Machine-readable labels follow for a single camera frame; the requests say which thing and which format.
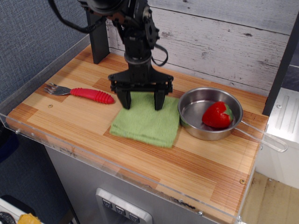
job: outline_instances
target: stainless steel pan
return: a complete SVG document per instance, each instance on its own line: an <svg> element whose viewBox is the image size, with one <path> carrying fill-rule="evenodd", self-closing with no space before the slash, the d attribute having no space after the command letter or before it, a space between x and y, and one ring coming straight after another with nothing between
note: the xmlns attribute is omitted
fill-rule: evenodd
<svg viewBox="0 0 299 224"><path fill-rule="evenodd" d="M233 112L234 120L229 125L229 127L213 128L205 125L201 121L202 116L208 109L208 107L217 101L225 102ZM258 140L259 142L268 145L269 147L279 152L284 152L288 148L288 145L282 140L276 138L273 135L264 133L262 130L259 130L258 128L242 121L243 109L241 104L233 95L229 94L226 91L211 87L200 87L190 90L180 98L178 102L178 111L180 114L181 125L186 129L186 131L189 134L196 138L202 140L220 140L229 136L234 129L237 129L240 132L248 135L249 137ZM240 130L239 128L237 128L240 122L272 138L280 145L282 145L282 149L264 141L263 139L256 138L251 134L243 130Z"/></svg>

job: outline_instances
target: black cable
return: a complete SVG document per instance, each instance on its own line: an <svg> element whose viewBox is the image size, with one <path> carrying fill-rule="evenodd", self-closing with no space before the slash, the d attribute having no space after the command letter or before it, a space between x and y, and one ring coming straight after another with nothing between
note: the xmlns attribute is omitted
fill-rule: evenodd
<svg viewBox="0 0 299 224"><path fill-rule="evenodd" d="M59 13L59 10L57 9L57 6L54 2L54 0L48 0L52 10L54 11L55 15L57 16L57 18L66 26L71 27L77 31L80 31L82 33L85 34L89 34L92 31L94 31L98 26L100 26L103 21L104 21L104 17L101 17L99 20L97 20L94 24L87 26L87 27L80 27L68 20L65 20L64 18L62 18L61 14Z"/></svg>
<svg viewBox="0 0 299 224"><path fill-rule="evenodd" d="M167 52L167 50L166 50L164 47L162 47L162 46L160 46L160 45L158 45L158 44L155 44L155 47L158 48L158 49L160 49L160 50L162 50L162 51L164 51L165 54L166 54L166 59L165 59L161 64L157 64L156 61L154 60L153 56L151 57L151 60L152 60L157 66L160 66L160 67L161 67L161 66L165 65L166 62L168 61L168 52Z"/></svg>

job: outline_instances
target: blue fabric wall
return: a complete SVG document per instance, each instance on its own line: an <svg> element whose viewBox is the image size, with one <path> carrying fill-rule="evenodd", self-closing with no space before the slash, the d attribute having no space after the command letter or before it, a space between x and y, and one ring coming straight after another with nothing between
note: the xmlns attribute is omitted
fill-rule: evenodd
<svg viewBox="0 0 299 224"><path fill-rule="evenodd" d="M76 0L56 0L62 16L86 26ZM0 3L0 103L85 35L63 25L46 0Z"/></svg>
<svg viewBox="0 0 299 224"><path fill-rule="evenodd" d="M78 1L56 3L64 18L87 25ZM47 0L2 0L0 103L84 37L63 25ZM45 148L23 136L18 139L20 146L0 163L0 196L11 195L33 208L44 223L58 224L69 205Z"/></svg>

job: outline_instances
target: yellow object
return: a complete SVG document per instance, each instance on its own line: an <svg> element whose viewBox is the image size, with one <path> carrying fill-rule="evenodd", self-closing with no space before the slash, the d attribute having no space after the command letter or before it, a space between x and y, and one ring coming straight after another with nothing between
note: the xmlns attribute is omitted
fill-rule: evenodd
<svg viewBox="0 0 299 224"><path fill-rule="evenodd" d="M41 224L41 221L29 213L21 215L18 224Z"/></svg>

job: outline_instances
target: wooden countertop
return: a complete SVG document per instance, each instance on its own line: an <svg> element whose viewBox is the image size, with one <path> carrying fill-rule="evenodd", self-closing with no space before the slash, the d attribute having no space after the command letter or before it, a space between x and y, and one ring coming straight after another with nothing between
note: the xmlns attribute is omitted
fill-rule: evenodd
<svg viewBox="0 0 299 224"><path fill-rule="evenodd" d="M110 91L107 76L127 67L124 58L114 54L94 64L89 46L49 82L106 91L116 103L105 105L72 95L52 96L43 91L44 84L10 112L7 123L30 138L67 151L93 166L107 168L187 209L201 210L214 220L233 223L259 143L237 130L222 140L203 141L192 137L182 126L172 148L112 136L110 125L122 106ZM179 98L184 92L202 86L223 89L240 101L245 122L265 129L268 117L262 111L266 97L164 68L155 69L174 76L170 97ZM261 137L243 124L239 128Z"/></svg>

